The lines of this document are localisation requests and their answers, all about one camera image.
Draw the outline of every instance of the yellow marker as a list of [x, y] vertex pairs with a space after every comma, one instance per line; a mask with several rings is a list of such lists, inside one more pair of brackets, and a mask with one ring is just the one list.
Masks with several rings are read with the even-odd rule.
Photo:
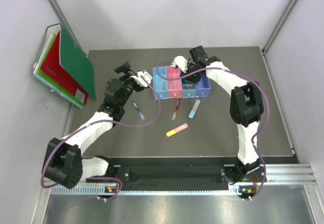
[[179, 131], [182, 131], [183, 129], [187, 129], [188, 128], [188, 124], [185, 123], [169, 132], [167, 132], [167, 137], [173, 136], [175, 133], [178, 133]]

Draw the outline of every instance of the multi-compartment box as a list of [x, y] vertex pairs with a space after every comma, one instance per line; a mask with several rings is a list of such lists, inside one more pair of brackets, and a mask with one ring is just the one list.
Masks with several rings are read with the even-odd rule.
[[[157, 74], [157, 68], [153, 68], [153, 87], [160, 99], [170, 98], [195, 98], [207, 97], [211, 92], [209, 79], [204, 75], [198, 82], [197, 86], [192, 85], [185, 79], [164, 80]], [[159, 73], [166, 78], [177, 78], [180, 76], [180, 69], [172, 66], [159, 67]]]

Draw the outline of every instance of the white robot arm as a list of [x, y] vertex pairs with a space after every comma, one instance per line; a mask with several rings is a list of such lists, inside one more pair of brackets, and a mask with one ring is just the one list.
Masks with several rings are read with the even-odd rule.
[[148, 87], [142, 77], [148, 83], [152, 80], [152, 76], [146, 71], [133, 72], [128, 62], [116, 68], [115, 72], [123, 72], [125, 75], [107, 83], [104, 102], [91, 119], [79, 127], [80, 131], [76, 134], [71, 133], [60, 140], [53, 138], [49, 142], [44, 165], [58, 144], [63, 139], [67, 139], [45, 169], [45, 177], [71, 189], [80, 181], [93, 176], [106, 175], [109, 162], [103, 157], [82, 159], [82, 155], [99, 136], [112, 129], [114, 124], [112, 122], [93, 123], [101, 120], [120, 121], [124, 114], [123, 107], [133, 90], [139, 92]]
[[[179, 67], [181, 76], [196, 70], [206, 68], [206, 76], [221, 86], [231, 97], [230, 114], [238, 129], [239, 150], [236, 164], [237, 176], [244, 176], [259, 168], [259, 157], [253, 147], [252, 137], [258, 130], [260, 116], [263, 113], [262, 97], [259, 90], [250, 82], [228, 73], [227, 67], [216, 57], [208, 57], [203, 48], [196, 47], [190, 50], [193, 63], [182, 56], [173, 60], [173, 67]], [[203, 73], [196, 73], [186, 79], [197, 83]]]

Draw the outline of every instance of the pen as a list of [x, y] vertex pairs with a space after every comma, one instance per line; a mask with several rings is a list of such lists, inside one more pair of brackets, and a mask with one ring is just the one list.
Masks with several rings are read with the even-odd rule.
[[176, 110], [173, 113], [172, 120], [175, 120], [176, 119], [180, 102], [181, 102], [181, 98], [179, 98], [179, 100], [177, 102]]
[[194, 114], [196, 113], [199, 104], [200, 104], [200, 100], [197, 99], [196, 102], [194, 103], [193, 107], [192, 107], [192, 110], [190, 111], [190, 114], [189, 114], [190, 119], [193, 119]]
[[172, 129], [171, 131], [167, 132], [167, 137], [173, 136], [174, 134], [178, 133], [179, 131], [182, 131], [184, 129], [188, 128], [188, 124], [184, 123], [181, 126], [178, 126], [177, 128]]
[[144, 117], [142, 111], [140, 110], [139, 107], [137, 107], [137, 105], [136, 105], [136, 103], [135, 103], [135, 101], [133, 99], [132, 99], [132, 103], [134, 104], [135, 108], [137, 109], [138, 114], [141, 116], [141, 119], [144, 120], [145, 117]]

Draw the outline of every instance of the notebook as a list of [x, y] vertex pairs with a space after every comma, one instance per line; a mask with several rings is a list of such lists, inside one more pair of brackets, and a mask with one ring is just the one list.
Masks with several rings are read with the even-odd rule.
[[59, 31], [40, 69], [85, 105], [88, 93], [60, 65], [60, 38]]
[[61, 24], [47, 27], [33, 75], [79, 108], [96, 99], [93, 66]]

